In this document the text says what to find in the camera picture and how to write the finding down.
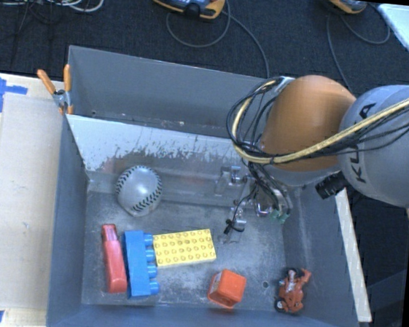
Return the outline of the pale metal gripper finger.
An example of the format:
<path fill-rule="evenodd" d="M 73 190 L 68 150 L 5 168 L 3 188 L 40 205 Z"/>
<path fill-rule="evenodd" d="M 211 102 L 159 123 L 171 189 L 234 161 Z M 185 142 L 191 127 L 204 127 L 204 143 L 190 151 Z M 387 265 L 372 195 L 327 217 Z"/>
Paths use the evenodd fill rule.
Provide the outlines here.
<path fill-rule="evenodd" d="M 225 245 L 240 243 L 245 228 L 246 220 L 240 216 L 226 219 L 225 228 L 219 235 L 219 242 Z"/>
<path fill-rule="evenodd" d="M 216 180 L 214 195 L 222 196 L 228 188 L 239 188 L 245 185 L 249 179 L 248 175 L 243 175 L 241 167 L 237 165 L 222 166 L 220 176 Z"/>

